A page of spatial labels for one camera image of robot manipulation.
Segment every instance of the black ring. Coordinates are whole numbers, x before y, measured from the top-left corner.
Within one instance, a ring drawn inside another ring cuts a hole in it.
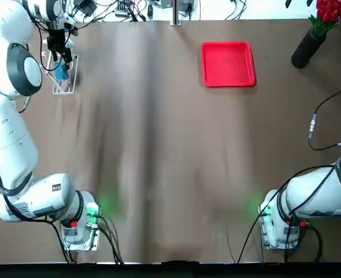
[[[293,215],[293,218],[292,217],[289,217],[285,211],[284,211],[284,208],[282,207],[281,205],[281,196],[282,194],[284,193],[283,190],[281,190],[279,192],[279,194],[277,195],[277,198],[276,198],[276,205],[277,205],[277,211],[280,215],[280,218],[285,222],[285,223],[291,223],[291,226],[298,226],[299,225],[299,220],[298,218]]]
[[[8,78],[17,92],[25,97],[35,94],[42,86],[42,82],[34,86],[26,77],[24,62],[28,57],[36,61],[23,45],[11,43],[8,46],[6,62]]]
[[[75,215],[74,215],[74,217],[72,217],[72,219],[67,220],[67,221],[61,221],[61,224],[66,228],[70,228],[70,224],[73,221],[78,222],[80,220],[80,218],[82,217],[83,207],[84,207],[84,198],[82,196],[82,193],[80,193],[79,190],[75,190],[75,192],[77,193],[77,195],[79,197],[79,207],[78,207],[77,213],[75,213]]]

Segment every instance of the black cable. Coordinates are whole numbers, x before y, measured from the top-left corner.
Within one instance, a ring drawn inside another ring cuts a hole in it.
[[[116,244],[116,246],[114,246],[116,252],[117,252],[117,256],[115,256],[115,253],[114,253],[114,250],[113,250],[113,257],[115,259],[115,263],[117,264],[119,262],[119,260],[121,259],[122,260],[122,255],[121,255],[121,252],[120,252],[120,249],[119,249],[119,236],[118,236],[118,231],[117,231],[117,228],[115,227],[115,224],[114,222],[111,220],[111,218],[109,217],[108,219],[110,220],[111,224],[113,225],[114,227],[114,230],[115,230],[115,235],[113,234],[112,230],[110,229],[107,221],[105,220],[105,218],[103,218],[102,216],[99,216],[99,218],[101,218],[104,223],[106,224],[106,227],[107,227],[107,230],[109,232],[109,235],[111,238],[114,238],[114,242]]]
[[[314,113],[313,113],[313,116],[312,116],[312,120],[311,120],[311,123],[310,123],[310,128],[309,128],[309,134],[308,134],[308,137],[307,137],[307,143],[309,144],[309,147],[311,149],[313,149],[314,151],[324,151],[326,149],[331,149],[331,148],[334,148],[334,147],[341,147],[341,143],[335,143],[335,144],[331,144],[331,145],[328,145],[328,146],[325,146],[325,147],[322,147],[322,148],[316,148],[312,145],[311,141],[312,141],[312,133],[314,132],[314,129],[315,129],[315,124],[316,124],[316,114],[318,112],[318,110],[327,102],[329,101],[330,99],[334,98],[335,96],[338,96],[339,94],[341,93],[341,90],[339,90],[338,92],[330,95],[329,97],[327,97],[325,100],[323,100],[315,109]]]
[[[320,262],[320,258],[322,256],[322,237],[321,237],[319,231],[315,227],[313,227],[312,225],[309,225],[308,229],[314,231],[316,236],[317,236],[319,246],[318,246],[317,255],[315,257],[314,262]]]
[[[293,219],[294,219],[294,215],[291,216],[291,221],[289,223],[289,226],[288,226],[288,231],[287,231],[287,234],[286,234],[286,240],[285,240],[285,249],[284,249],[284,262],[286,263],[288,261],[288,242],[289,242],[289,236],[291,235],[291,231],[292,231],[292,223],[293,223]]]
[[[246,243],[248,242],[248,239],[249,239],[249,237],[250,237],[250,235],[251,235],[251,233],[252,233],[252,231],[253,231],[254,226],[256,225],[258,219],[260,218],[260,216],[262,215],[262,213],[264,212],[264,210],[266,209],[266,207],[269,205],[269,203],[276,197],[276,195],[279,194],[279,192],[280,192],[281,190],[283,190],[283,188],[287,185],[288,182],[291,181],[292,178],[295,178],[297,175],[299,175],[299,174],[301,174],[301,173],[303,173],[303,172],[305,172],[305,171],[314,170],[314,169],[319,169],[319,168],[333,168],[333,165],[311,166],[311,167],[305,168],[305,169],[303,169],[303,170],[301,170],[301,171],[298,171],[298,172],[295,173],[293,176],[291,176],[291,177],[290,177],[290,178],[289,178],[289,179],[288,179],[288,180],[287,180],[287,181],[278,189],[277,192],[275,192],[275,194],[274,194],[274,195],[271,197],[271,199],[267,202],[267,204],[265,205],[265,207],[264,207],[264,208],[261,210],[261,212],[258,214],[258,216],[256,217],[256,219],[255,219],[255,221],[254,221],[254,223],[253,223],[251,229],[249,230],[248,235],[246,236],[244,245],[243,245],[243,247],[242,247],[242,249],[241,249],[240,256],[239,256],[239,258],[238,258],[237,263],[239,263],[240,260],[241,260],[241,257],[242,257],[242,255],[243,255],[243,252],[244,252]]]
[[[132,9],[130,7],[130,2],[128,0],[122,0],[122,3],[124,3],[124,5],[126,5],[126,7],[128,8],[130,16],[132,16],[132,21],[138,22],[137,17],[135,16],[134,12],[132,11]]]
[[[311,200],[311,198],[316,194],[316,192],[322,187],[322,185],[324,184],[324,182],[328,179],[328,177],[332,174],[332,172],[334,171],[335,167],[333,166],[330,171],[327,173],[327,175],[322,179],[322,181],[319,183],[319,185],[316,187],[316,189],[310,194],[310,196],[308,196],[306,198],[306,200],[304,200],[301,204],[299,204],[298,206],[296,206],[295,208],[293,208],[290,212],[289,215],[292,215],[297,209],[303,207],[309,200]]]
[[[115,227],[114,222],[113,222],[113,221],[111,220],[111,218],[109,217],[108,219],[110,220],[112,226],[114,227],[114,231],[115,231],[115,235],[114,235],[113,232],[111,231],[110,226],[108,225],[106,219],[103,218],[102,216],[99,216],[99,218],[103,220],[103,222],[105,223],[105,225],[106,225],[106,227],[107,227],[107,230],[108,230],[110,236],[114,238],[114,241],[115,241],[115,243],[116,243],[116,245],[117,245],[118,254],[120,255],[120,250],[119,250],[119,237],[118,237],[117,227]]]
[[[227,16],[224,20],[227,20],[230,16],[232,16],[236,12],[236,8],[237,8],[238,4],[236,3],[236,0],[233,0],[232,2],[234,2],[234,4],[235,4],[234,11],[232,13],[230,13],[230,15]]]
[[[325,100],[323,100],[322,102],[320,102],[320,104],[316,107],[314,114],[317,113],[317,111],[320,109],[320,107],[322,107],[322,106],[324,105],[324,103],[326,103],[328,100],[334,98],[335,96],[338,96],[340,93],[341,93],[341,90],[339,90],[338,92],[336,92],[336,93],[330,95],[330,96],[327,97]]]
[[[101,13],[98,14],[97,16],[93,17],[93,19],[92,19],[90,22],[88,22],[86,25],[84,25],[84,26],[82,26],[82,27],[80,27],[80,28],[77,28],[77,29],[78,29],[78,30],[81,30],[81,29],[83,29],[83,28],[89,26],[91,23],[98,22],[98,21],[101,20],[101,19],[104,20],[104,18],[105,18],[108,14],[114,12],[114,11],[111,11],[110,13],[107,13],[107,11],[109,10],[109,8],[112,7],[113,4],[115,4],[116,2],[118,2],[118,1],[115,0],[115,1],[111,2],[103,12],[101,12]]]
[[[118,262],[123,265],[124,264],[124,261],[118,256],[118,253],[115,249],[115,246],[114,246],[114,243],[113,243],[113,240],[112,238],[110,237],[110,235],[102,228],[102,227],[99,227],[99,230],[101,231],[101,233],[103,233],[103,235],[107,238],[108,242],[110,243],[111,245],[111,248],[113,250],[113,254],[114,254],[114,259],[116,258],[118,260]]]
[[[233,252],[231,250],[230,239],[228,237],[228,223],[226,223],[226,240],[227,240],[228,251],[230,253],[231,259],[233,260],[233,262],[236,262],[234,255],[233,255]]]

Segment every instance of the cable connector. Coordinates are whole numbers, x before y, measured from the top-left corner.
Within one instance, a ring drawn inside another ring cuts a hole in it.
[[[85,227],[87,229],[90,229],[90,230],[98,230],[100,227],[98,226],[98,224],[94,224],[94,223],[87,223],[85,224]]]
[[[312,120],[310,122],[309,139],[312,138],[312,132],[314,132],[315,124],[316,124],[316,114],[312,115]]]

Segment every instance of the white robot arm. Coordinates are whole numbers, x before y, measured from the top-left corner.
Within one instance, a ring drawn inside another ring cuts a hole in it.
[[[0,218],[50,216],[61,223],[66,249],[96,250],[99,231],[89,228],[99,208],[88,192],[75,190],[68,174],[35,178],[38,150],[14,100],[35,94],[42,84],[38,62],[23,46],[32,35],[28,13],[15,1],[0,0]]]
[[[291,179],[287,188],[280,191],[273,200],[271,199],[277,190],[272,190],[266,195],[259,207],[260,212],[264,210],[260,221],[265,248],[285,249],[288,232],[290,234],[286,248],[296,247],[300,220],[341,216],[340,160],[334,165],[335,170],[331,167],[321,168]],[[309,198],[327,175],[329,176],[325,182]],[[295,218],[292,218],[291,211],[307,199],[308,201],[303,206],[295,210]]]

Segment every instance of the plastic tray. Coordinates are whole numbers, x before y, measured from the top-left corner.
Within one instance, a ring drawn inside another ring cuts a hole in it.
[[[204,42],[201,63],[204,84],[208,87],[256,83],[252,50],[247,42]]]

